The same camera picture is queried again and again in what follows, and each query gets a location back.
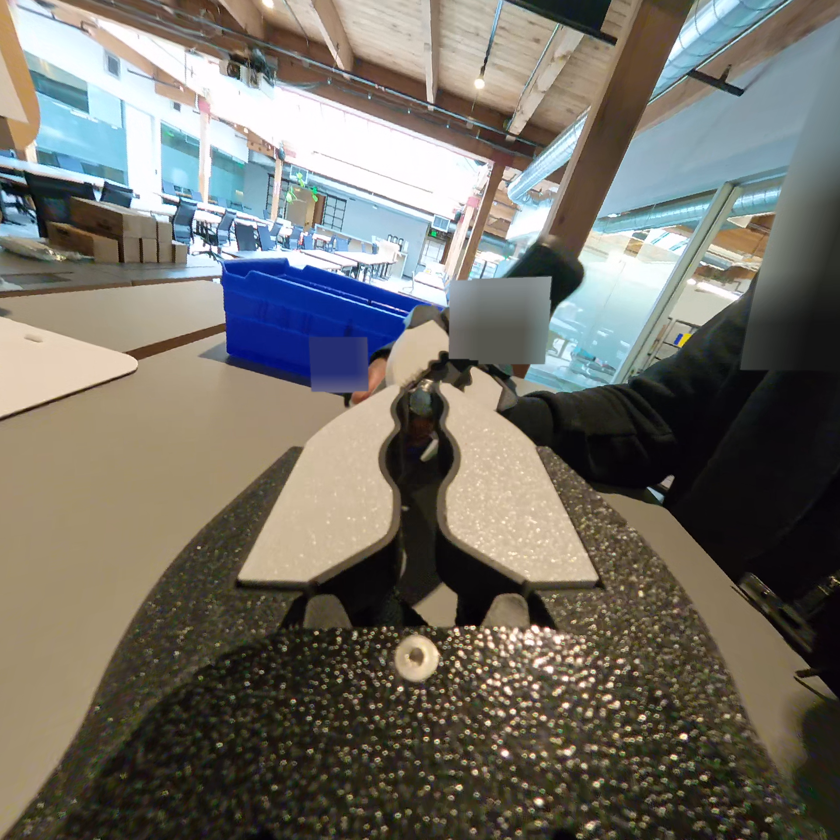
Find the silver ventilation duct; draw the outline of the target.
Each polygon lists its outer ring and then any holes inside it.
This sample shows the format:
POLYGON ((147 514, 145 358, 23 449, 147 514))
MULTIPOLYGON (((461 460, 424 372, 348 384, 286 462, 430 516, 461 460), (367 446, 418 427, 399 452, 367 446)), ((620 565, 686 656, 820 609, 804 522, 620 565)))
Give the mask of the silver ventilation duct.
MULTIPOLYGON (((663 97, 686 79, 740 97, 744 89, 728 81, 729 69, 725 69, 719 77, 714 77, 702 67, 721 56, 729 47, 735 46, 789 4, 789 1, 711 1, 691 12, 664 64, 649 103, 663 97)), ((523 173, 512 180, 508 187, 508 197, 513 203, 531 203, 531 189, 568 163, 583 133, 588 115, 589 111, 584 110, 523 173)))
MULTIPOLYGON (((738 186, 730 215, 743 217, 773 214, 779 202, 784 178, 785 176, 781 175, 738 186)), ((595 220, 592 230, 597 234, 612 235, 651 228, 687 226, 703 219, 714 195, 714 192, 702 193, 619 214, 605 215, 595 220)))

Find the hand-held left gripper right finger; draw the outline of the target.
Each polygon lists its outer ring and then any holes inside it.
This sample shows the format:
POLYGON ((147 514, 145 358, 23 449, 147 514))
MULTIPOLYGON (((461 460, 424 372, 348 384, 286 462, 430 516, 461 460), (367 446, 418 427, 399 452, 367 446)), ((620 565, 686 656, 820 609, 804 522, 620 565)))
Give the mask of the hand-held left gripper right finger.
POLYGON ((507 587, 595 587, 600 578, 535 444, 451 384, 439 428, 453 452, 437 499, 442 535, 507 587))

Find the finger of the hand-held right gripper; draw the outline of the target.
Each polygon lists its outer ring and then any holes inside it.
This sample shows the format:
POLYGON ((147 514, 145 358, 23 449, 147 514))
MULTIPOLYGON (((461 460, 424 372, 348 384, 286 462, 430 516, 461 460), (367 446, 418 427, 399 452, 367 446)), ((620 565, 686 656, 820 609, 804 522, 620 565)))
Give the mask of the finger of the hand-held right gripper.
POLYGON ((511 410, 518 402, 518 394, 504 377, 499 378, 478 365, 467 371, 467 397, 473 403, 494 413, 511 410))
POLYGON ((407 328, 394 342, 385 363, 385 387, 411 389, 427 378, 448 354, 448 333, 436 321, 407 328))

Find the white rounded board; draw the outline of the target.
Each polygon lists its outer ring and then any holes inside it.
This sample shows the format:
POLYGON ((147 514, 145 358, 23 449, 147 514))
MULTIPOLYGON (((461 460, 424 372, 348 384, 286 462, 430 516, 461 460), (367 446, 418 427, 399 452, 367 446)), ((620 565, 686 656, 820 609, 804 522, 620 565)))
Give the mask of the white rounded board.
POLYGON ((1 320, 1 418, 136 372, 134 357, 27 324, 1 320))

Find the blue plastic bin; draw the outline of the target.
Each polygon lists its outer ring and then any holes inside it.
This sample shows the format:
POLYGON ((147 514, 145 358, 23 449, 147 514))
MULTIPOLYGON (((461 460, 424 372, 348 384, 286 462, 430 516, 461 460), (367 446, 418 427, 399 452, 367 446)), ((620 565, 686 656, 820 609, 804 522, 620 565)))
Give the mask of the blue plastic bin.
POLYGON ((311 381, 310 339, 396 340, 425 301, 286 258, 231 259, 222 274, 227 354, 311 381))

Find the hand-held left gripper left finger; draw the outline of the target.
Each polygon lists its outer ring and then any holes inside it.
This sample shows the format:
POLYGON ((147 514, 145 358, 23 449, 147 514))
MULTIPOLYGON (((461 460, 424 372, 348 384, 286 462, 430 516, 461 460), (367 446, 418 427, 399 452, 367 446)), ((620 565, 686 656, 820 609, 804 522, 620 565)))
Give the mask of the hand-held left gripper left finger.
POLYGON ((387 386, 307 441, 238 583, 315 587, 394 540, 401 504, 385 461, 403 395, 400 386, 387 386))

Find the black hanging screen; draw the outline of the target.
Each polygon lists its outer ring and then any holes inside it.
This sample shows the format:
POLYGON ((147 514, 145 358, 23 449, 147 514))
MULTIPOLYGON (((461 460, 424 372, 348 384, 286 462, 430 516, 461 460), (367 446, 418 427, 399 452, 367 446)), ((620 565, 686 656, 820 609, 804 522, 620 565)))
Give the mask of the black hanging screen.
POLYGON ((507 1, 557 25, 615 46, 617 38, 602 31, 610 1, 507 1))

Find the wooden pillar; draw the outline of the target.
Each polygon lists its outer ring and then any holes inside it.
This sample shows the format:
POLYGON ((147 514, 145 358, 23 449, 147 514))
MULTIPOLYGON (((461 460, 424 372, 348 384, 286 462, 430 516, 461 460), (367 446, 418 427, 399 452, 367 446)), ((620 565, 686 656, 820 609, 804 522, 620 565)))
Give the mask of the wooden pillar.
POLYGON ((585 246, 691 6, 633 4, 542 228, 573 256, 585 246))
POLYGON ((508 160, 503 157, 493 160, 488 165, 487 176, 480 192, 476 197, 470 198, 465 205, 455 243, 449 254, 454 258, 452 269, 449 272, 452 280, 469 278, 507 163, 508 160))

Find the brown cardboard box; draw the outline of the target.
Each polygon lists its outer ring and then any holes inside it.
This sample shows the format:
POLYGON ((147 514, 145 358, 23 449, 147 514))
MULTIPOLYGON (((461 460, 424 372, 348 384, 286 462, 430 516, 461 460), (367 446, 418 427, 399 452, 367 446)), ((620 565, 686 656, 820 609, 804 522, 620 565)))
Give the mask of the brown cardboard box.
POLYGON ((170 218, 111 203, 71 197, 44 220, 47 241, 99 264, 183 266, 189 246, 175 239, 170 218))

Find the black desk monitor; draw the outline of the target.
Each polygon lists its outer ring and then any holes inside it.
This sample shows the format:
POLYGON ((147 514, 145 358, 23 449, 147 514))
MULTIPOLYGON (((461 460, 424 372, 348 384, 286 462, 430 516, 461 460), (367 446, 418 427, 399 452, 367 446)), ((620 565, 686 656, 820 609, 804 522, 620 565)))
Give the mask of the black desk monitor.
POLYGON ((70 223, 70 200, 73 197, 94 201, 94 186, 88 182, 73 182, 51 175, 24 174, 29 194, 35 205, 38 236, 48 237, 47 223, 70 223))

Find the white ceiling unit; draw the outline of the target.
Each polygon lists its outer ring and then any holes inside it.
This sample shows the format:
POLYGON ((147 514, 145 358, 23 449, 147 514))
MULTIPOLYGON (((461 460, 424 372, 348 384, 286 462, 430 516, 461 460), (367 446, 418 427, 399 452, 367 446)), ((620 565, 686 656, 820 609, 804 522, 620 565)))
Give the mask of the white ceiling unit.
POLYGON ((249 88, 273 88, 277 81, 276 65, 271 64, 258 48, 230 52, 219 66, 223 76, 240 81, 249 88))

